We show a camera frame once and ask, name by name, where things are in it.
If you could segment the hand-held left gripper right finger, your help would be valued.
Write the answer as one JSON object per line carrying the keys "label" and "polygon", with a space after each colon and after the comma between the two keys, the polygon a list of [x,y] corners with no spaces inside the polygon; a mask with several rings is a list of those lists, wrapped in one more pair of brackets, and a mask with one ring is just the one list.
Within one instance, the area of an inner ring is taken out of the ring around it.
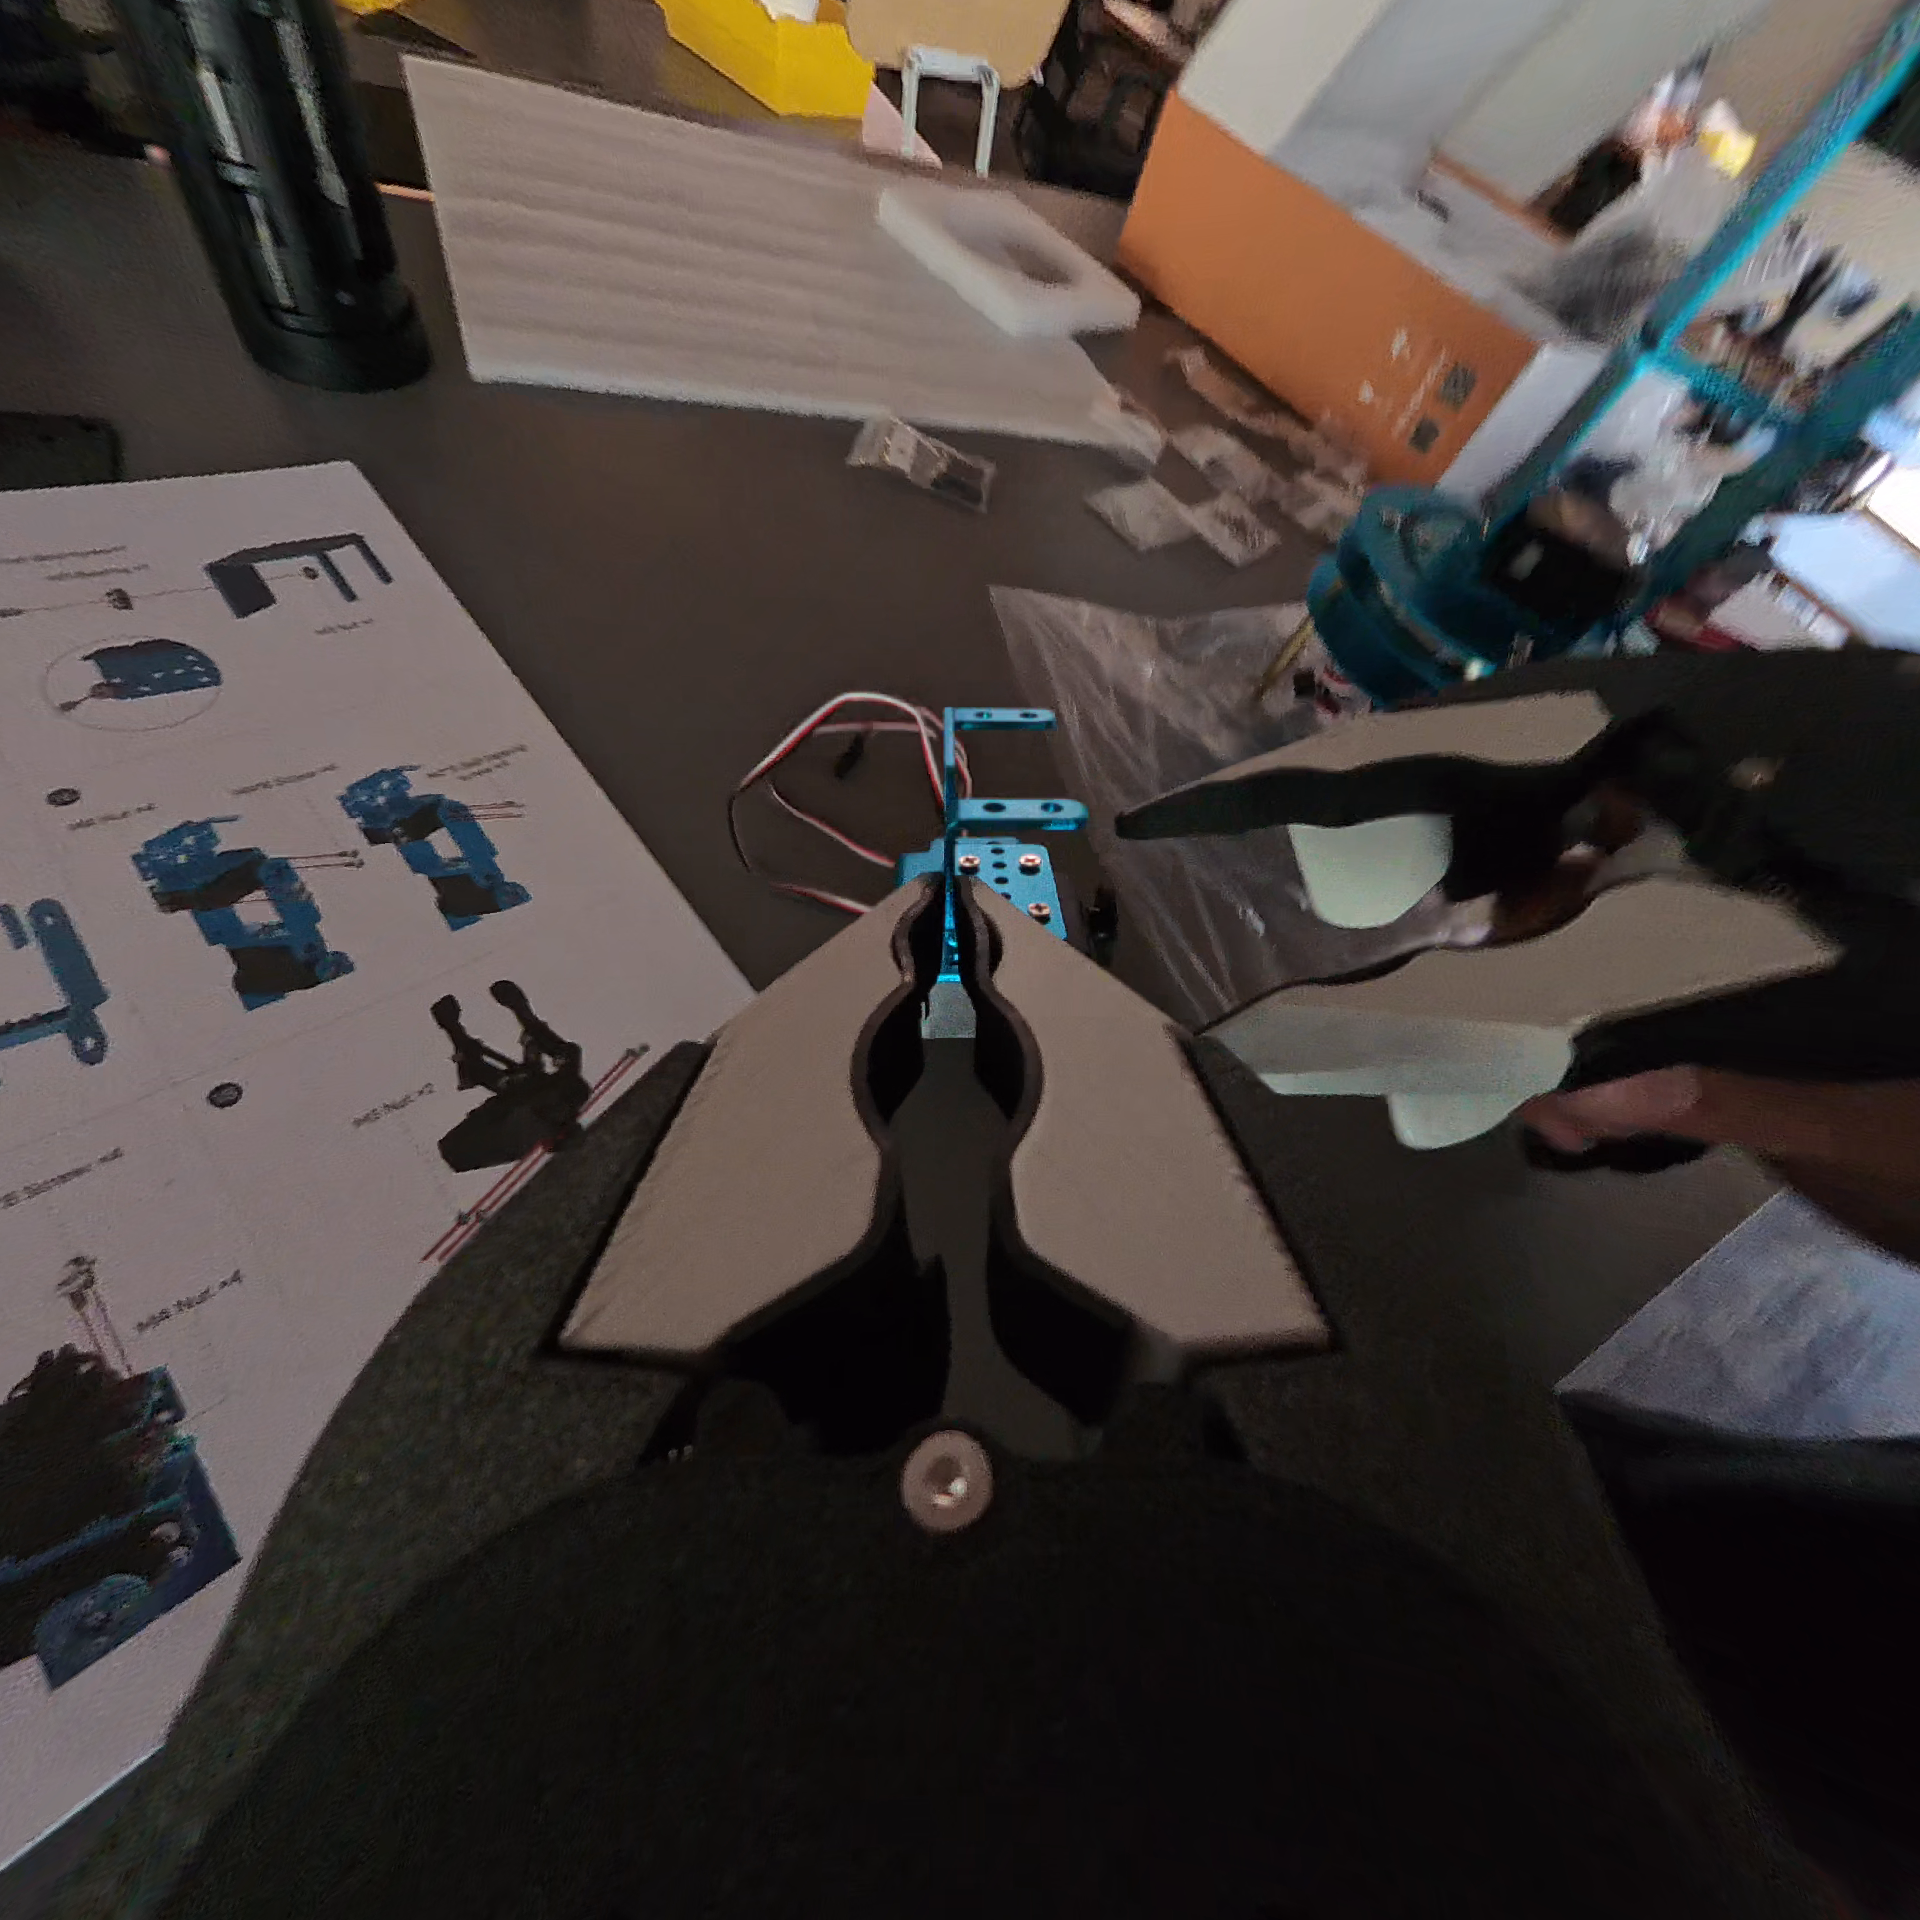
{"label": "hand-held left gripper right finger", "polygon": [[1037,1392],[1330,1356],[1333,1325],[1188,1036],[996,893],[963,884],[972,1066],[1001,1119],[985,1307]]}

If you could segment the orange and white cardboard box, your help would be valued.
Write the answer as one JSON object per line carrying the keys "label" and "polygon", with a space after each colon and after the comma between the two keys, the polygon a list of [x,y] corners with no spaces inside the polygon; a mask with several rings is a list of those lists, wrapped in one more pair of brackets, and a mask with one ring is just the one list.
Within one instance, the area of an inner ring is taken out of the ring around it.
{"label": "orange and white cardboard box", "polygon": [[1528,301],[1536,200],[1693,55],[1762,151],[1896,5],[1223,5],[1173,84],[1119,264],[1387,485],[1468,498],[1599,369]]}

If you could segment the wooden panel on clear stand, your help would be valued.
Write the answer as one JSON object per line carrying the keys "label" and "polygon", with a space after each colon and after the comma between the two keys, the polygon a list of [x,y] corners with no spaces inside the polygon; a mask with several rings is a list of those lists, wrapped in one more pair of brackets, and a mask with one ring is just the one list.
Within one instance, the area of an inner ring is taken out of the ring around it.
{"label": "wooden panel on clear stand", "polygon": [[902,158],[918,151],[924,79],[975,87],[972,174],[985,180],[1000,95],[1033,81],[1068,10],[1068,5],[847,5],[847,34],[859,59],[902,81]]}

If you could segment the yellow plastic bin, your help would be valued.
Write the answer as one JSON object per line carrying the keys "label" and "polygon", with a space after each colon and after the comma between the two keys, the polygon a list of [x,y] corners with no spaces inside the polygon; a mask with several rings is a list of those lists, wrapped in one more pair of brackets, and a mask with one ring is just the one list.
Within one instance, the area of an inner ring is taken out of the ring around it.
{"label": "yellow plastic bin", "polygon": [[859,120],[874,70],[847,5],[660,5],[671,40],[776,119]]}

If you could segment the clear bag with black part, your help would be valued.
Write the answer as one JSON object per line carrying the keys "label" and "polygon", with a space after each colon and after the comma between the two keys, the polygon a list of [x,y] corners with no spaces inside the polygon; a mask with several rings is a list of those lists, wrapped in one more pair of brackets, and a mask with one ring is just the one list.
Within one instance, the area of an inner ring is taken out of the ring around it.
{"label": "clear bag with black part", "polygon": [[869,419],[847,454],[848,470],[888,474],[924,498],[982,517],[996,486],[996,465],[946,443],[899,414]]}

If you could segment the white foam piece with hole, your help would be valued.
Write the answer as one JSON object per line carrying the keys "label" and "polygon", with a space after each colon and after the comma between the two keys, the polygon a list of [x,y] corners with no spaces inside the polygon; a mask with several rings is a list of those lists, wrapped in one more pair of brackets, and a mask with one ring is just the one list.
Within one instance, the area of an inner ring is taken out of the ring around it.
{"label": "white foam piece with hole", "polygon": [[899,184],[874,227],[1008,340],[1140,323],[1140,294],[1011,194]]}

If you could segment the person's right forearm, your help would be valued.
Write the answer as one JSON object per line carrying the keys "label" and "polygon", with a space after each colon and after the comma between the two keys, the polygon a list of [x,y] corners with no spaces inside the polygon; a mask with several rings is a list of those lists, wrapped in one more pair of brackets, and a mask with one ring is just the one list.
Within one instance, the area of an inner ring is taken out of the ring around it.
{"label": "person's right forearm", "polygon": [[1783,1162],[1788,1188],[1918,1267],[1918,1085],[1820,1090],[1805,1125],[1805,1146]]}

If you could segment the person's right hand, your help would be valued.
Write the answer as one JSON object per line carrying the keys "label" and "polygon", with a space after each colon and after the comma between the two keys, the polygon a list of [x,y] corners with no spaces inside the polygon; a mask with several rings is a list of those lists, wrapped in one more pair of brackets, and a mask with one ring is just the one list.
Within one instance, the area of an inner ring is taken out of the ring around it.
{"label": "person's right hand", "polygon": [[1552,1090],[1518,1109],[1518,1131],[1524,1152],[1557,1171],[1666,1171],[1708,1148],[1785,1169],[1825,1146],[1800,1089],[1693,1066]]}

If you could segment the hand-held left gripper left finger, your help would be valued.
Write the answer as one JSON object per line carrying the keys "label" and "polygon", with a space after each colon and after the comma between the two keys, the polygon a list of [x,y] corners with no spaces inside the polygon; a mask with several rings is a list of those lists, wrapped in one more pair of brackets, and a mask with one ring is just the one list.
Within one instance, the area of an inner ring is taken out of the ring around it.
{"label": "hand-held left gripper left finger", "polygon": [[698,1369],[885,1237],[936,972],[942,884],[915,880],[715,1032],[560,1325],[564,1356]]}

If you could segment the dark grey desk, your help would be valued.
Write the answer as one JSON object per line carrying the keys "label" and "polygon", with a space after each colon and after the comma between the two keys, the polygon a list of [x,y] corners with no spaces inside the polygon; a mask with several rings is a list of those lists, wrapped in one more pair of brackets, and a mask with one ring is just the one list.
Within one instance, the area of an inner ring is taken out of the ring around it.
{"label": "dark grey desk", "polygon": [[[1093,452],[952,434],[996,460],[985,517],[851,474],[848,425],[472,387],[427,202],[389,200],[433,374],[322,396],[244,355],[159,167],[4,145],[4,409],[117,425],[131,477],[353,460],[657,851],[767,987],[828,918],[746,874],[725,789],[816,699],[1019,691],[991,589],[1181,617],[1299,597],[1312,545],[1232,569],[1140,557],[1084,498]],[[1402,1152],[1367,1101],[1265,1101],[1315,1250],[1454,1282],[1547,1383],[1767,1199],[1727,1152],[1557,1177],[1511,1141]]]}

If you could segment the black cylindrical bottle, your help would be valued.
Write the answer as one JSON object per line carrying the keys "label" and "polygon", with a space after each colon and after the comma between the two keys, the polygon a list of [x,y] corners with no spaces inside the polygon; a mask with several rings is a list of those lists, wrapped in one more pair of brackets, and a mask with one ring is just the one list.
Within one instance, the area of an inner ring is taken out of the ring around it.
{"label": "black cylindrical bottle", "polygon": [[333,5],[113,5],[229,319],[294,387],[379,396],[432,345],[385,222]]}

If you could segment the group of small parts bags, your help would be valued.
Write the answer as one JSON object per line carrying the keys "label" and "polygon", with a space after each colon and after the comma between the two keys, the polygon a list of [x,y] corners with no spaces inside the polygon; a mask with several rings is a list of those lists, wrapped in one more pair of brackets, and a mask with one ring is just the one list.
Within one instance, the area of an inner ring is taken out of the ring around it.
{"label": "group of small parts bags", "polygon": [[1091,414],[1133,479],[1087,505],[1126,550],[1200,543],[1241,569],[1279,545],[1279,527],[1333,543],[1355,523],[1370,470],[1333,425],[1304,420],[1200,343],[1170,350],[1167,369],[1202,405],[1196,420],[1161,425],[1126,390]]}

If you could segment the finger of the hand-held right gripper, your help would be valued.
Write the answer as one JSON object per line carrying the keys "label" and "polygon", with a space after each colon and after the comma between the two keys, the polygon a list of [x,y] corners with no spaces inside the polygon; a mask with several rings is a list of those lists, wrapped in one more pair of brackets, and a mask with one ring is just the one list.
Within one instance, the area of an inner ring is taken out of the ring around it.
{"label": "finger of the hand-held right gripper", "polygon": [[1431,948],[1376,975],[1272,991],[1204,1040],[1284,1098],[1376,1098],[1404,1148],[1454,1148],[1557,1090],[1602,1025],[1835,966],[1781,897],[1697,872],[1599,887],[1514,943]]}
{"label": "finger of the hand-held right gripper", "polygon": [[1130,843],[1279,828],[1312,918],[1370,932],[1431,896],[1536,887],[1614,728],[1591,691],[1358,714],[1137,802],[1114,828]]}

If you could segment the blue servo bracket assembly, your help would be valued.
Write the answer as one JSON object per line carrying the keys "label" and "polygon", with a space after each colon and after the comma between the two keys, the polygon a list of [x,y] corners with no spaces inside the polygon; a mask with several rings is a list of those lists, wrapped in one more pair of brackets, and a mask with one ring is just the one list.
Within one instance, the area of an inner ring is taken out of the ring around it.
{"label": "blue servo bracket assembly", "polygon": [[936,837],[895,861],[895,883],[934,880],[944,887],[942,970],[922,994],[924,1043],[969,1043],[975,1036],[972,995],[958,950],[958,896],[967,880],[980,893],[1011,905],[1054,940],[1072,943],[1075,926],[1054,874],[1049,837],[1081,832],[1091,813],[1077,801],[972,798],[967,737],[972,732],[1054,732],[1053,709],[944,709],[934,763],[942,802]]}

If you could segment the printed assembly manual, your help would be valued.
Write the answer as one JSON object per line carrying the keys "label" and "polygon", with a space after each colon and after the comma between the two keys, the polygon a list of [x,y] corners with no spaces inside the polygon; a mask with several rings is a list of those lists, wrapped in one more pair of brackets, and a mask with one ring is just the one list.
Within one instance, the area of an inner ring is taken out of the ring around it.
{"label": "printed assembly manual", "polygon": [[4,1866],[453,1255],[748,987],[351,465],[4,498]]}

